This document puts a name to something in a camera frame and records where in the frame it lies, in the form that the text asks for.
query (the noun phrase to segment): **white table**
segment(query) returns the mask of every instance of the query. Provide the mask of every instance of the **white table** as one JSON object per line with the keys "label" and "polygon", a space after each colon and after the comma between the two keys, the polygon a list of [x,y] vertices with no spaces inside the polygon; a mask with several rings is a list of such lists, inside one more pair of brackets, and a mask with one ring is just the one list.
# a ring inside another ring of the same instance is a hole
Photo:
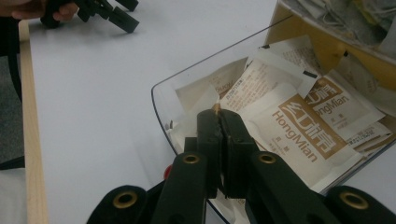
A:
{"label": "white table", "polygon": [[[149,189],[162,181],[175,154],[155,116],[150,89],[268,26],[275,4],[142,0],[130,13],[140,21],[130,35],[99,16],[88,23],[74,18],[56,30],[30,21],[34,76],[29,82],[35,85],[31,97],[37,120],[29,120],[38,129],[30,157],[41,163],[29,165],[34,162],[27,159],[27,168],[35,169],[28,170],[28,188],[34,188],[28,190],[29,223],[84,223],[110,190],[121,185]],[[41,164],[44,185],[36,183]],[[371,186],[365,178],[377,174],[375,169],[351,183]],[[35,196],[40,190],[44,194]],[[394,188],[384,190],[391,193],[375,196],[392,200],[394,209]],[[207,213],[206,223],[221,223],[211,209]]]}

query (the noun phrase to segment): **red component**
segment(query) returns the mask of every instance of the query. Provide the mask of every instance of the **red component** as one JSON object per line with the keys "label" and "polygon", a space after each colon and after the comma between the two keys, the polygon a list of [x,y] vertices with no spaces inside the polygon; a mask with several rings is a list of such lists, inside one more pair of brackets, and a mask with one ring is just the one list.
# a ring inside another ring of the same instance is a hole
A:
{"label": "red component", "polygon": [[163,179],[167,179],[169,174],[171,173],[172,165],[166,167],[165,172],[163,172]]}

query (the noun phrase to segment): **brass screw insert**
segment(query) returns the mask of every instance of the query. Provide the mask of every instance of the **brass screw insert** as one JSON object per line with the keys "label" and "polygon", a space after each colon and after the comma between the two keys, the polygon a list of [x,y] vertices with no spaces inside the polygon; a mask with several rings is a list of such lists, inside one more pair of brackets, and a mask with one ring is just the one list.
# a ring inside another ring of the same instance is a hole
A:
{"label": "brass screw insert", "polygon": [[188,164],[194,164],[199,161],[199,157],[196,155],[187,155],[183,158],[183,161]]}
{"label": "brass screw insert", "polygon": [[369,203],[356,193],[344,191],[340,193],[340,198],[344,203],[356,209],[363,210],[369,207]]}
{"label": "brass screw insert", "polygon": [[137,201],[137,195],[134,191],[124,191],[119,193],[113,200],[116,208],[122,209],[134,205]]}
{"label": "brass screw insert", "polygon": [[267,164],[272,164],[276,162],[276,158],[270,154],[261,154],[259,155],[259,161]]}

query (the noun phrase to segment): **wooden table edge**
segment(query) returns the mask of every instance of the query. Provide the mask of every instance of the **wooden table edge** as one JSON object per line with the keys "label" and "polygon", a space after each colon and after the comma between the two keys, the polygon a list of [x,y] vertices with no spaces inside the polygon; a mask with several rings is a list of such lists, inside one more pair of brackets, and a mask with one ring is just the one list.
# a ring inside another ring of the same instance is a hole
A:
{"label": "wooden table edge", "polygon": [[47,224],[48,209],[41,160],[28,21],[20,22],[23,139],[26,167],[27,221]]}

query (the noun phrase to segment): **grey floor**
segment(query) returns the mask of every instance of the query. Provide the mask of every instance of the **grey floor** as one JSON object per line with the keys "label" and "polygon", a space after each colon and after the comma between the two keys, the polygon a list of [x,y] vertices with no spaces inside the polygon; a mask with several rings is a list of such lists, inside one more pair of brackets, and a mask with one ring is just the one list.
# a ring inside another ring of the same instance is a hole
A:
{"label": "grey floor", "polygon": [[0,163],[23,156],[22,106],[14,90],[7,57],[0,57]]}

